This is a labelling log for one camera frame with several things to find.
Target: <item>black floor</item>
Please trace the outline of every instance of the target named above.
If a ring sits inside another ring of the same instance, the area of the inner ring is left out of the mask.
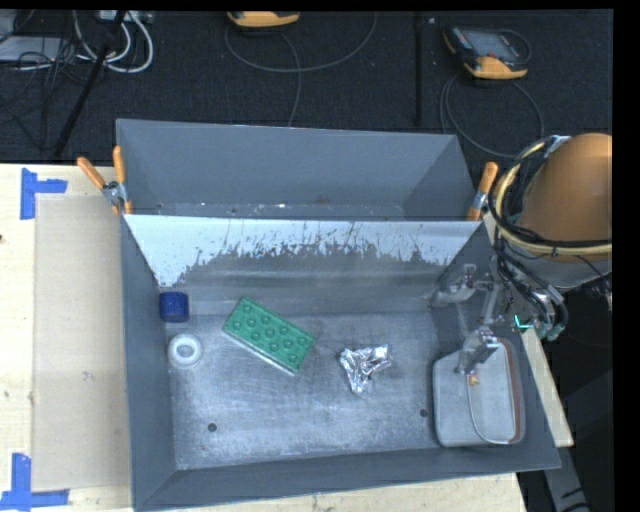
[[[72,34],[69,11],[31,11],[19,10],[15,35]],[[84,155],[110,164],[114,122],[123,117],[446,132],[459,135],[477,184],[487,160],[505,167],[540,135],[612,133],[612,9],[426,11],[419,18],[303,12],[268,37],[241,35],[225,12],[155,14],[145,25],[154,45],[151,66],[141,73],[101,71],[77,119],[74,106],[91,63],[75,58],[37,72],[0,63],[0,161],[73,163]],[[97,22],[94,11],[78,11],[78,24],[96,51],[108,41],[110,25]],[[522,37],[531,49],[527,75],[516,86],[495,87],[457,76],[462,68],[442,39],[450,24],[515,31],[513,40],[521,45]],[[129,26],[135,59],[124,58],[122,67],[148,55],[141,32]],[[122,44],[118,36],[117,49]],[[545,351],[560,396],[570,400],[612,369],[612,316],[603,299],[585,291],[567,301],[569,327]],[[567,415],[572,421],[571,410]],[[582,416],[574,422],[572,453],[594,511],[613,510],[612,417],[606,410],[595,423],[583,424]],[[521,475],[530,511],[553,510],[542,476]]]

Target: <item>power cord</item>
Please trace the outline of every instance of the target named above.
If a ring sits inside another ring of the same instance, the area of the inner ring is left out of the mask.
[[[297,90],[296,90],[296,98],[295,98],[295,101],[294,101],[294,104],[293,104],[293,108],[291,109],[291,114],[289,116],[289,120],[287,122],[287,126],[291,126],[293,124],[293,119],[295,117],[295,113],[296,113],[296,111],[298,109],[298,105],[300,103],[300,94],[301,94],[301,90],[302,90],[302,73],[307,73],[307,72],[311,72],[311,71],[319,71],[319,70],[322,70],[322,69],[328,69],[330,67],[337,66],[337,65],[342,64],[343,62],[349,60],[351,57],[356,55],[369,42],[369,39],[371,39],[371,36],[373,35],[373,33],[375,31],[377,23],[378,23],[378,13],[374,12],[373,13],[373,21],[371,23],[371,28],[369,29],[369,32],[367,33],[365,38],[362,40],[362,42],[353,51],[349,52],[347,55],[345,55],[344,57],[341,57],[341,58],[339,58],[337,60],[334,60],[332,62],[327,62],[327,63],[324,63],[324,64],[319,64],[319,65],[316,65],[316,66],[307,66],[307,67],[300,66],[300,59],[298,57],[298,53],[297,53],[297,51],[295,49],[295,46],[291,43],[289,38],[287,38],[287,36],[284,35],[283,33],[281,33],[280,35],[282,36],[284,41],[287,43],[287,45],[291,49],[291,52],[293,53],[294,59],[296,61],[296,66],[293,67],[293,68],[275,68],[275,67],[270,67],[270,66],[263,66],[263,65],[260,65],[260,64],[256,64],[255,62],[251,62],[250,60],[247,60],[244,57],[242,57],[240,54],[238,54],[233,49],[233,47],[231,46],[231,43],[229,41],[229,32],[230,32],[230,28],[231,28],[230,26],[227,26],[227,29],[225,30],[224,42],[225,42],[229,52],[235,58],[237,58],[239,61],[243,62],[247,66],[251,66],[252,68],[259,69],[261,71],[271,72],[271,73],[296,73],[298,75],[298,86],[297,86]]]
[[[520,33],[516,32],[515,30],[510,30],[510,29],[500,29],[499,32],[501,33],[505,33],[505,34],[512,34],[515,35],[516,37],[518,37],[522,43],[524,44],[524,46],[526,47],[526,57],[522,58],[522,63],[526,64],[531,60],[531,56],[533,54],[532,49],[531,49],[531,44],[529,43],[529,41]],[[450,102],[450,93],[451,93],[451,88],[453,86],[453,84],[456,82],[456,80],[462,75],[462,72],[458,72],[456,74],[454,74],[449,80],[447,80],[447,82],[444,84],[444,86],[442,87],[442,92],[440,94],[440,123],[442,126],[442,131],[443,133],[447,132],[447,125],[446,125],[446,121],[448,120],[456,129],[456,131],[458,132],[458,134],[464,138],[467,142],[469,142],[471,145],[475,146],[476,148],[478,148],[481,151],[484,151],[485,153],[488,153],[490,155],[494,155],[497,157],[501,157],[501,158],[507,158],[507,159],[514,159],[516,158],[517,155],[515,154],[509,154],[509,153],[503,153],[500,151],[495,151],[493,149],[490,149],[486,146],[483,146],[482,144],[478,143],[476,140],[474,140],[471,136],[469,136],[461,127],[460,125],[456,122],[453,114],[452,114],[452,109],[451,109],[451,102]],[[480,83],[484,83],[482,81],[482,79],[479,79],[480,81],[475,82],[476,84],[480,84]],[[491,83],[492,85],[498,85],[499,82],[497,81],[488,81],[487,83]],[[533,107],[533,110],[535,111],[537,117],[538,117],[538,122],[540,124],[540,128],[539,128],[539,132],[538,132],[538,137],[537,138],[542,138],[544,137],[544,119],[543,119],[543,115],[542,112],[540,111],[538,105],[536,104],[535,100],[533,99],[533,97],[518,83],[516,83],[513,80],[508,80],[508,84],[500,84],[500,85],[510,85],[512,87],[514,87],[516,90],[518,90],[518,92],[520,92],[525,99],[529,102],[529,104],[531,104],[531,106]]]
[[[82,60],[88,60],[88,61],[91,61],[91,62],[96,62],[98,60],[98,55],[96,54],[95,51],[93,51],[93,49],[87,43],[87,41],[85,40],[85,38],[84,38],[84,36],[82,34],[82,31],[80,29],[80,23],[78,21],[78,13],[77,13],[77,11],[75,9],[73,9],[72,14],[73,14],[74,31],[75,31],[76,37],[78,38],[78,41],[80,42],[80,44],[84,48],[85,52],[87,52],[87,55],[78,55],[78,58],[82,59]],[[146,47],[147,47],[147,58],[145,59],[145,61],[141,65],[136,66],[136,67],[122,67],[122,66],[116,66],[116,65],[113,64],[114,62],[120,61],[124,57],[126,57],[129,54],[129,51],[131,50],[131,47],[132,47],[131,34],[130,34],[129,29],[127,28],[126,24],[123,22],[120,25],[120,27],[121,27],[124,35],[125,35],[125,38],[126,38],[125,48],[119,54],[107,56],[107,58],[105,59],[105,62],[104,62],[104,67],[106,69],[109,69],[111,71],[115,71],[117,73],[126,73],[126,74],[141,73],[142,71],[145,71],[146,69],[148,69],[149,66],[151,66],[151,64],[153,62],[153,58],[154,58],[153,40],[152,40],[151,34],[147,30],[147,28],[144,26],[142,21],[140,21],[140,17],[138,16],[138,14],[128,12],[126,17],[125,17],[125,20],[133,21],[133,23],[136,25],[138,30],[144,36],[144,40],[145,40]]]
[[[13,37],[17,32],[20,32],[20,30],[22,30],[25,27],[25,25],[27,23],[29,23],[29,20],[31,18],[33,18],[33,15],[35,14],[36,11],[37,11],[37,9],[31,9],[31,11],[29,11],[29,14],[27,14],[27,17],[20,24],[20,26],[16,26],[17,17],[14,18],[13,19],[13,28],[9,32],[7,32],[6,34],[0,35],[0,44],[4,43],[7,39]]]
[[[498,157],[501,157],[501,158],[507,158],[507,159],[516,158],[517,155],[515,155],[515,154],[502,153],[500,151],[495,151],[495,150],[490,149],[490,148],[488,148],[486,146],[483,146],[479,142],[475,141],[471,136],[469,136],[460,127],[460,125],[456,122],[456,120],[455,120],[455,118],[453,116],[453,113],[452,113],[451,101],[450,101],[449,97],[450,97],[451,87],[453,86],[453,83],[461,75],[462,75],[462,72],[458,72],[458,73],[454,74],[451,78],[449,78],[449,80],[447,80],[447,82],[442,87],[442,92],[440,93],[440,124],[442,126],[442,132],[443,133],[447,133],[446,121],[448,120],[454,126],[455,130],[458,132],[458,134],[461,137],[463,137],[467,142],[469,142],[471,145],[475,146],[479,150],[484,151],[485,153],[488,153],[490,155],[498,156]],[[538,108],[538,105],[536,104],[535,100],[533,99],[533,97],[525,89],[522,88],[522,86],[520,86],[520,84],[517,84],[516,82],[513,82],[513,81],[509,81],[508,85],[510,85],[512,87],[515,87],[527,99],[527,101],[533,107],[533,109],[534,109],[534,111],[535,111],[535,113],[536,113],[536,115],[538,117],[539,124],[540,124],[539,132],[538,132],[538,138],[542,138],[544,136],[544,119],[543,119],[543,116],[542,116],[542,112]]]

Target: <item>wire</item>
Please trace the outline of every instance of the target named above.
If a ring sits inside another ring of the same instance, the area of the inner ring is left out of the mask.
[[[586,345],[587,347],[603,348],[603,349],[606,349],[606,350],[611,350],[611,346],[610,345],[605,345],[604,343],[592,343],[592,342],[589,342],[589,341],[585,341],[583,339],[576,338],[575,336],[573,336],[571,334],[567,334],[566,332],[563,333],[563,336],[566,336],[567,338],[575,341],[576,343],[580,343],[581,345]]]
[[[78,58],[82,59],[82,60],[88,60],[88,61],[91,61],[91,62],[95,62],[96,59],[98,58],[98,56],[93,50],[91,50],[91,47],[89,46],[89,44],[82,38],[82,34],[79,32],[80,31],[80,27],[78,26],[78,18],[77,17],[75,17],[74,23],[75,23],[76,35],[78,36],[78,39],[80,40],[80,44],[82,44],[84,49],[89,54],[89,56],[78,55]],[[125,36],[125,39],[126,39],[125,48],[124,48],[124,50],[122,50],[122,52],[120,52],[120,55],[116,54],[116,55],[114,55],[112,57],[107,57],[106,60],[109,63],[117,62],[117,61],[123,59],[124,57],[127,56],[127,54],[129,53],[129,50],[131,49],[131,33],[129,32],[129,29],[127,28],[127,26],[124,23],[122,23],[120,25],[120,27],[122,28],[122,31],[124,32],[124,36]]]
[[[296,67],[299,70],[300,58],[298,57],[298,52],[296,51],[295,46],[293,46],[293,44],[291,43],[291,41],[289,41],[289,38],[286,35],[282,33],[280,35],[285,40],[285,42],[289,45],[289,48],[291,48],[291,52],[293,53],[293,58],[296,61]],[[291,126],[293,124],[293,119],[295,118],[296,111],[298,110],[298,104],[300,103],[301,92],[302,92],[302,72],[298,72],[298,86],[296,88],[296,99],[293,102],[293,107],[291,108],[291,115],[289,116],[289,121],[287,122],[287,126]]]
[[[244,57],[242,57],[241,55],[239,55],[232,47],[231,47],[231,43],[229,42],[229,30],[230,30],[230,26],[227,26],[227,29],[225,30],[224,33],[224,42],[227,45],[227,49],[231,52],[231,54],[236,57],[238,60],[240,60],[241,62],[244,62],[247,66],[251,66],[255,69],[260,69],[262,71],[270,71],[272,73],[306,73],[309,71],[319,71],[321,69],[327,69],[333,66],[337,66],[338,64],[342,64],[343,62],[349,60],[351,57],[353,57],[356,53],[358,53],[368,42],[369,39],[371,39],[371,36],[373,35],[373,32],[375,31],[376,28],[376,24],[378,23],[378,13],[374,12],[373,13],[373,22],[371,23],[371,28],[369,29],[369,32],[367,33],[366,37],[363,39],[363,41],[356,47],[355,50],[351,51],[350,53],[348,53],[347,55],[345,55],[344,57],[341,57],[337,60],[334,60],[333,62],[328,62],[326,64],[319,64],[317,66],[309,66],[309,67],[295,67],[295,68],[273,68],[273,67],[269,67],[269,66],[261,66],[260,64],[256,64],[255,62],[251,62],[247,59],[245,59]]]
[[[6,34],[2,34],[0,35],[0,44],[4,43],[7,39],[13,37],[17,32],[20,32],[24,26],[29,22],[29,20],[33,17],[34,13],[37,11],[37,9],[31,9],[31,11],[29,12],[29,14],[27,15],[26,19],[20,24],[19,27],[16,27],[16,20],[17,17],[15,17],[13,19],[13,28],[7,32]]]
[[[25,57],[32,56],[32,55],[39,56],[43,60],[47,60],[47,62],[43,63],[43,64],[36,65],[36,66],[22,66],[22,60]],[[23,53],[18,58],[18,62],[17,62],[17,66],[18,67],[16,67],[16,69],[25,70],[25,71],[32,71],[32,73],[29,76],[29,79],[27,80],[27,82],[23,85],[21,91],[18,94],[14,95],[10,100],[6,100],[6,101],[4,101],[4,103],[2,103],[2,105],[0,105],[0,107],[3,107],[5,110],[7,110],[7,112],[11,116],[8,119],[5,119],[2,122],[0,122],[0,125],[4,125],[4,124],[9,123],[9,122],[15,122],[16,124],[18,124],[20,129],[25,133],[27,138],[32,142],[32,144],[34,146],[36,146],[39,150],[45,151],[45,150],[48,150],[48,149],[52,149],[53,148],[52,144],[47,145],[45,143],[46,138],[47,138],[47,133],[48,133],[48,127],[47,127],[48,113],[47,113],[47,109],[49,107],[49,102],[53,98],[54,93],[58,90],[59,86],[61,85],[61,84],[56,84],[56,80],[57,80],[58,74],[65,72],[65,67],[68,66],[69,63],[73,61],[74,55],[75,55],[75,46],[73,44],[71,44],[70,41],[63,42],[63,40],[61,40],[60,45],[58,47],[58,54],[53,59],[49,59],[49,57],[47,55],[45,55],[44,53],[41,53],[41,52],[25,52],[25,53]],[[43,82],[42,82],[42,95],[43,95],[42,101],[40,101],[38,103],[38,105],[36,105],[35,107],[27,108],[26,110],[24,110],[24,111],[22,111],[20,113],[15,113],[12,110],[12,108],[9,107],[9,105],[11,103],[13,103],[24,92],[26,92],[27,87],[29,86],[29,84],[31,84],[31,82],[33,81],[34,77],[36,77],[38,75],[38,73],[36,73],[36,71],[44,70],[44,69],[47,70],[47,73],[46,73],[46,76],[44,77]],[[31,114],[34,111],[38,111],[38,110],[40,111],[40,114],[41,114],[41,117],[40,117],[40,120],[41,120],[40,140],[38,140],[38,138],[36,136],[34,136],[29,131],[27,126],[22,122],[22,118],[23,117]]]
[[[586,264],[591,268],[591,270],[593,270],[593,271],[594,271],[594,273],[595,273],[598,277],[603,278],[603,279],[604,279],[604,278],[606,278],[606,276],[605,276],[602,272],[600,272],[600,271],[595,267],[595,265],[594,265],[593,263],[591,263],[588,259],[584,258],[583,256],[580,256],[579,254],[574,254],[574,256],[575,256],[576,258],[578,258],[579,260],[582,260],[584,263],[586,263]]]
[[[84,39],[82,35],[82,31],[80,30],[78,14],[75,9],[73,10],[73,19],[74,19],[74,30],[75,30],[76,36],[78,37],[80,44],[82,44],[82,47],[89,54],[88,57],[85,55],[81,55],[78,57],[84,60],[90,60],[92,62],[96,62],[98,60],[98,55],[91,49],[89,44]],[[151,63],[153,62],[153,57],[154,57],[153,40],[151,39],[151,34],[149,34],[149,31],[147,30],[147,28],[140,21],[140,17],[138,15],[132,14],[131,12],[129,12],[127,13],[126,19],[133,21],[136,24],[137,28],[142,33],[142,35],[144,36],[145,42],[147,44],[147,49],[148,49],[147,58],[140,66],[137,66],[137,67],[120,67],[120,66],[113,65],[113,62],[122,60],[129,53],[131,49],[131,34],[129,33],[129,29],[126,27],[125,23],[123,22],[120,26],[127,40],[125,49],[120,54],[112,57],[108,57],[107,59],[105,59],[103,66],[117,73],[125,73],[125,74],[140,73],[148,69],[149,66],[151,66]]]
[[[469,142],[470,144],[472,144],[473,146],[475,146],[479,150],[484,151],[485,153],[488,153],[490,155],[499,156],[501,158],[508,158],[508,159],[516,158],[517,155],[495,151],[493,149],[490,149],[490,148],[488,148],[486,146],[483,146],[482,144],[476,142],[473,138],[471,138],[460,127],[460,125],[454,119],[453,114],[452,114],[451,101],[449,99],[449,96],[450,96],[450,93],[451,93],[451,87],[453,86],[453,83],[461,75],[462,75],[462,72],[458,72],[458,73],[454,74],[451,78],[449,78],[449,80],[447,80],[447,82],[442,87],[442,92],[440,93],[440,123],[442,125],[442,132],[443,133],[447,132],[447,126],[446,126],[445,119],[448,118],[448,120],[451,122],[451,124],[453,124],[453,126],[455,127],[456,131],[467,142]],[[535,100],[531,97],[531,95],[525,89],[522,88],[522,86],[520,86],[516,82],[509,81],[508,85],[511,85],[512,87],[515,87],[520,93],[522,93],[522,95],[533,106],[533,109],[534,109],[536,115],[538,116],[538,121],[540,123],[540,131],[539,131],[539,136],[538,137],[542,138],[544,136],[544,119],[543,119],[543,116],[542,116],[542,112],[538,108],[538,105],[536,104]]]
[[[508,29],[508,28],[502,28],[502,29],[499,30],[499,32],[504,33],[504,34],[514,35],[514,36],[518,37],[524,43],[524,45],[527,47],[527,56],[525,58],[523,58],[521,60],[521,62],[522,62],[522,64],[527,64],[531,60],[531,55],[532,55],[531,45],[529,44],[529,41],[522,34],[516,32],[515,30],[511,30],[511,29]]]
[[[500,234],[509,242],[535,254],[585,256],[611,252],[612,240],[586,240],[586,241],[556,241],[548,240],[529,229],[523,228],[511,222],[504,212],[504,198],[507,190],[512,186],[516,174],[525,159],[532,157],[538,151],[552,148],[558,141],[558,137],[550,136],[538,140],[525,148],[515,159],[515,163],[498,179],[496,179],[488,194],[488,206],[496,222]]]

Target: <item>gray bin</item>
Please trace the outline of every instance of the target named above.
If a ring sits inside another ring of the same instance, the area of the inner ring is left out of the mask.
[[[450,135],[121,119],[134,214],[121,222],[124,339],[137,510],[362,489],[559,466],[522,340],[524,438],[445,448],[434,362],[458,350],[483,297],[431,308],[462,265],[492,248],[465,216],[474,196]],[[160,293],[191,315],[160,319]],[[222,333],[249,297],[315,336],[282,372]],[[193,334],[203,357],[171,366]],[[370,397],[338,356],[389,344]]]

